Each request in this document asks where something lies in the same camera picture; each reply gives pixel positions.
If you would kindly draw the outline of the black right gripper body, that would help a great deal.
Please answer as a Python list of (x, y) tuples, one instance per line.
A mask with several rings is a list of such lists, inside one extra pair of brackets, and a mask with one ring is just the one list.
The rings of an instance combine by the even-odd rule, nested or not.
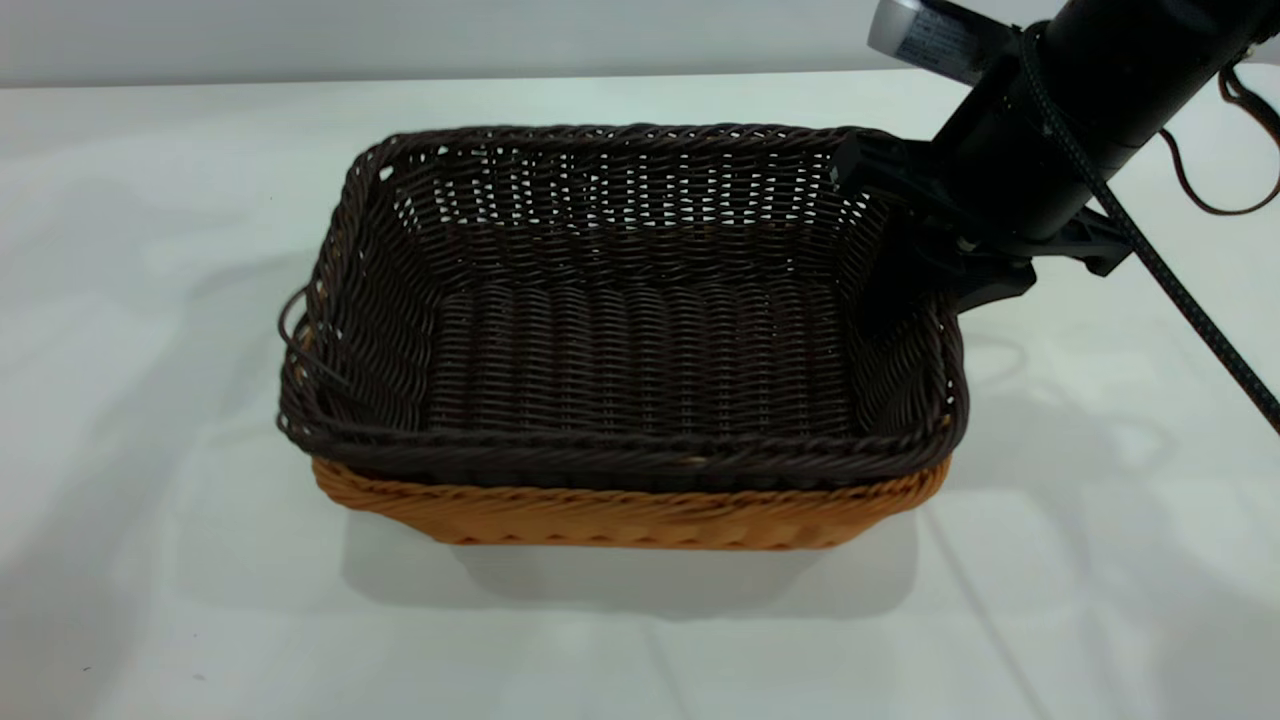
[(947, 256), (991, 255), (1030, 260), (1059, 256), (1078, 260), (1100, 277), (1110, 275), (1132, 255), (1132, 245), (1108, 218), (1082, 209), (1044, 240), (1012, 228), (993, 210), (960, 199), (946, 183), (933, 143), (902, 140), (883, 131), (855, 129), (835, 154), (832, 181), (849, 199), (874, 199), (906, 209), (931, 229), (931, 252), (946, 293)]

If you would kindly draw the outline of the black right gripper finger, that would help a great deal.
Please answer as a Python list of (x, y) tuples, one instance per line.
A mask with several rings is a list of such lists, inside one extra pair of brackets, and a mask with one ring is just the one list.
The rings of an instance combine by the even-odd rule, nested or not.
[(887, 334), (940, 288), (931, 229), (906, 209), (893, 209), (881, 233), (879, 255), (861, 296), (861, 325)]
[(1036, 270), (1027, 259), (951, 255), (946, 260), (946, 286), (956, 314), (1021, 297), (1037, 282)]

